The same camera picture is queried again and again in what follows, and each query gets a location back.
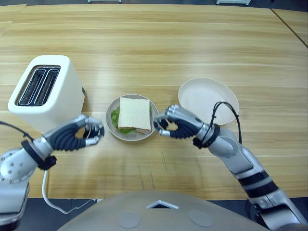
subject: white plate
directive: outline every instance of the white plate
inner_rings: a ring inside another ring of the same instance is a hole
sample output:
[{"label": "white plate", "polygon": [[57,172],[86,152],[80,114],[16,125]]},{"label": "white plate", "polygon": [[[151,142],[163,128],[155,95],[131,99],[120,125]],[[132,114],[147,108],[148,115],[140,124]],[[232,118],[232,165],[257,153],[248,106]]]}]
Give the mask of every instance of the white plate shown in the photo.
[{"label": "white plate", "polygon": [[[121,97],[126,97],[126,98],[130,98],[130,99],[146,99],[146,100],[148,100],[148,98],[146,98],[142,95],[135,95],[135,94],[123,95]],[[108,109],[107,109],[107,112],[106,112],[106,122],[107,122],[107,127],[109,128],[109,131],[114,136],[116,136],[119,139],[124,140],[124,141],[141,141],[141,140],[149,137],[155,131],[155,128],[154,128],[154,125],[153,125],[153,117],[158,114],[158,109],[157,109],[156,105],[150,100],[150,106],[151,106],[151,110],[150,110],[151,130],[150,131],[147,131],[145,134],[141,134],[141,133],[137,133],[137,132],[131,132],[131,133],[128,133],[128,134],[123,134],[122,132],[119,132],[111,122],[111,113],[112,113],[113,110],[117,109],[120,106],[120,98],[121,97],[114,100],[108,106]]]},{"label": "white plate", "polygon": [[[179,90],[180,105],[194,113],[205,123],[211,121],[213,107],[218,101],[226,101],[239,112],[239,102],[230,88],[209,78],[194,78],[186,81]],[[224,104],[216,111],[214,123],[228,124],[235,119],[232,111]]]}]

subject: cable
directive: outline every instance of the cable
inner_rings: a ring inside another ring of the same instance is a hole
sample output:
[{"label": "cable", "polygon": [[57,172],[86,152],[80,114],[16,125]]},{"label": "cable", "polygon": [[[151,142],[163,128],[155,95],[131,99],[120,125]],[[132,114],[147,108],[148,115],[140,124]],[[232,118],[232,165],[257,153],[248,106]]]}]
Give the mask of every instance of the cable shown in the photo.
[{"label": "cable", "polygon": [[15,126],[12,125],[12,124],[8,124],[8,123],[5,123],[5,122],[3,122],[3,121],[0,121],[0,124],[5,125],[5,126],[8,126],[8,127],[11,127],[11,128],[13,128],[13,129],[16,129],[17,131],[23,133],[23,137],[26,137],[26,136],[27,136],[31,141],[34,140],[27,132],[21,130],[21,129],[18,128],[18,127],[15,127]]},{"label": "cable", "polygon": [[238,114],[236,114],[235,109],[232,107],[232,105],[228,102],[223,102],[223,101],[219,101],[214,105],[213,108],[213,113],[212,113],[212,119],[211,119],[211,123],[210,123],[210,127],[209,129],[206,131],[205,136],[207,135],[207,133],[209,132],[209,130],[212,128],[213,124],[214,124],[214,119],[216,118],[215,114],[217,109],[219,108],[220,105],[225,104],[234,114],[235,118],[236,118],[236,122],[237,122],[237,127],[238,127],[238,131],[239,131],[239,143],[242,144],[242,132],[241,132],[241,124],[240,124],[240,120],[239,120],[239,116]]},{"label": "cable", "polygon": [[46,179],[47,179],[47,176],[48,176],[48,170],[46,170],[46,171],[44,172],[44,178],[43,178],[43,184],[42,184],[42,194],[43,194],[44,201],[45,201],[46,204],[48,204],[50,207],[59,210],[61,213],[69,214],[69,213],[71,213],[73,210],[75,210],[75,209],[80,209],[80,208],[82,208],[83,206],[85,206],[87,203],[89,203],[90,201],[92,201],[92,200],[88,200],[86,203],[84,203],[84,204],[81,205],[81,206],[74,207],[74,208],[72,208],[72,209],[69,210],[69,211],[64,211],[62,208],[60,208],[60,207],[54,205],[53,203],[51,203],[51,202],[49,201],[47,195],[46,195],[45,186],[46,186]]}]

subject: floor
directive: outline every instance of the floor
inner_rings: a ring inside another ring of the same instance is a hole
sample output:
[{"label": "floor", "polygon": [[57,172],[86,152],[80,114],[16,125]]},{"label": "floor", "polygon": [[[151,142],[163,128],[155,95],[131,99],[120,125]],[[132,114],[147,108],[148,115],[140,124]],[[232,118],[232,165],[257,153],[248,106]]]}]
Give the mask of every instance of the floor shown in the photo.
[{"label": "floor", "polygon": [[[308,220],[308,198],[293,198],[291,199],[297,208],[301,211],[303,216]],[[80,206],[86,200],[67,200],[67,199],[51,199],[51,202],[60,206],[64,210],[69,210],[72,207]],[[221,207],[229,209],[244,217],[247,217],[245,211],[245,200],[240,201],[211,201]],[[65,215],[49,207],[43,199],[30,198],[26,205],[25,214],[21,220],[20,227],[17,231],[56,231],[69,220],[79,215],[84,210],[95,204],[94,201],[88,203],[85,207],[74,210],[71,214]],[[254,220],[256,211],[251,207],[251,217]]]},{"label": "floor", "polygon": [[[115,3],[114,1],[96,2],[99,3]],[[198,4],[198,5],[215,5],[216,0],[122,0],[122,4],[137,3],[137,4]],[[4,5],[50,5],[50,4],[88,4],[88,0],[0,0],[0,6]],[[221,5],[236,5],[243,6],[242,4],[221,4]],[[277,8],[293,11],[308,11],[307,0],[251,0],[248,7],[260,8]]]}]

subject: white cable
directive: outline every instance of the white cable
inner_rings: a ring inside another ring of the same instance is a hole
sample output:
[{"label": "white cable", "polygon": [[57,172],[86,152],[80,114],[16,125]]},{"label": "white cable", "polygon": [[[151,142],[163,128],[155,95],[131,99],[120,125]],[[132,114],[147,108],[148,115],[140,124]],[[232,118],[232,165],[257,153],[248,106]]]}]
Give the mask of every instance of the white cable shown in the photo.
[{"label": "white cable", "polygon": [[64,210],[61,209],[60,207],[58,207],[58,206],[54,205],[53,203],[51,203],[51,202],[48,200],[48,198],[47,198],[46,191],[45,191],[45,185],[46,185],[47,176],[48,176],[48,170],[46,170],[46,171],[44,172],[44,178],[43,178],[43,184],[42,184],[42,194],[43,194],[44,201],[45,201],[46,204],[48,204],[50,207],[59,210],[61,213],[69,214],[69,213],[71,213],[73,210],[75,210],[75,209],[80,209],[80,208],[82,208],[83,206],[85,206],[87,203],[89,203],[90,201],[92,201],[92,200],[88,200],[86,203],[84,203],[83,205],[81,205],[81,206],[79,206],[79,207],[72,208],[72,209],[69,210],[69,211],[64,211]]}]

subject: sandwich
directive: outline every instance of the sandwich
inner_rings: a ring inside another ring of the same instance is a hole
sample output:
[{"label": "sandwich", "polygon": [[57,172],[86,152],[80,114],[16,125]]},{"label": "sandwich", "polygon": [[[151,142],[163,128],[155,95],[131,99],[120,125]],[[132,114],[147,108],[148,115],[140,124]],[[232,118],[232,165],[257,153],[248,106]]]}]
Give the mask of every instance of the sandwich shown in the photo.
[{"label": "sandwich", "polygon": [[111,113],[113,125],[122,133],[151,130],[150,100],[120,98],[120,107]]}]

